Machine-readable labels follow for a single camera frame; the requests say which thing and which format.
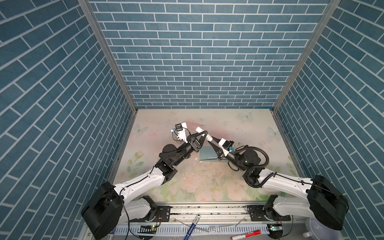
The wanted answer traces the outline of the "white glue stick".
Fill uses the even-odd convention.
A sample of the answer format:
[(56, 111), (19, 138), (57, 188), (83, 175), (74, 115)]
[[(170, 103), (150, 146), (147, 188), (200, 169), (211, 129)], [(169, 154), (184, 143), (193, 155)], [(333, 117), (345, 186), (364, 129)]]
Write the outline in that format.
[(203, 134), (203, 136), (205, 137), (205, 139), (208, 141), (208, 142), (211, 142), (213, 140), (213, 137), (205, 130), (203, 130), (202, 128), (200, 127), (197, 127), (196, 128), (196, 132), (198, 132), (199, 134)]

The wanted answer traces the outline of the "teal envelope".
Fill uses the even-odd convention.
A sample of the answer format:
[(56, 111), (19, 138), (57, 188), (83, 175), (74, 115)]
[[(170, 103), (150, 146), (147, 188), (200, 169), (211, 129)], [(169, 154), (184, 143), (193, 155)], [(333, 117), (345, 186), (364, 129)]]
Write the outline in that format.
[(200, 149), (200, 161), (201, 162), (218, 162), (217, 153), (212, 147), (203, 146)]

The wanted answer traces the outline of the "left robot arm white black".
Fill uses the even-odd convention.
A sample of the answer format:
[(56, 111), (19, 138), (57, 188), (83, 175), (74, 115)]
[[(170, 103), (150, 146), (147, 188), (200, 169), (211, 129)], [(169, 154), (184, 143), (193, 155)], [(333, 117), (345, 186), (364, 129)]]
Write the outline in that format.
[(159, 161), (146, 173), (121, 184), (101, 184), (81, 211), (93, 237), (100, 240), (107, 236), (121, 222), (122, 213), (126, 213), (129, 220), (151, 215), (156, 204), (150, 197), (134, 199), (171, 180), (177, 173), (177, 165), (188, 159), (192, 152), (199, 152), (205, 141), (212, 140), (207, 131), (189, 135), (179, 147), (164, 146)]

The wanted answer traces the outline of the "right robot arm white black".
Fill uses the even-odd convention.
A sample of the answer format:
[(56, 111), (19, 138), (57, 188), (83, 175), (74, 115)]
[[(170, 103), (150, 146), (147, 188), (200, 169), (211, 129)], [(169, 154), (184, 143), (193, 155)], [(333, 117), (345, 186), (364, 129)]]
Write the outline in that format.
[(268, 218), (288, 215), (314, 218), (324, 226), (340, 231), (349, 211), (347, 198), (325, 177), (300, 178), (279, 174), (267, 168), (268, 154), (260, 148), (241, 146), (225, 139), (208, 138), (219, 160), (243, 172), (246, 184), (270, 197), (264, 206)]

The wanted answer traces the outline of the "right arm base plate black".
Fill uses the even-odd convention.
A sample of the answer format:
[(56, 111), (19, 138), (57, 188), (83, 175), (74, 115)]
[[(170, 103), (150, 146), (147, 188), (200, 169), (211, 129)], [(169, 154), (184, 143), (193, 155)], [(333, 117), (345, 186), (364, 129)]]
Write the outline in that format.
[(248, 214), (250, 215), (252, 222), (277, 222), (277, 221), (291, 221), (290, 216), (280, 216), (275, 212), (268, 212), (264, 209), (263, 205), (248, 205), (246, 207)]

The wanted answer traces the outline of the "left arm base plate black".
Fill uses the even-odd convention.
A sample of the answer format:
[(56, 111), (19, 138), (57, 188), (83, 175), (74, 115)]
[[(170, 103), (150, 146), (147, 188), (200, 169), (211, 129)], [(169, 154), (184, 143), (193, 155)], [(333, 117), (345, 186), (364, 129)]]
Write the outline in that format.
[(144, 223), (144, 222), (154, 223), (156, 221), (167, 223), (170, 221), (170, 216), (171, 216), (171, 206), (157, 206), (156, 210), (154, 210), (154, 208), (150, 209), (150, 211), (143, 218), (131, 219), (130, 217), (130, 220), (132, 222), (137, 222), (137, 223)]

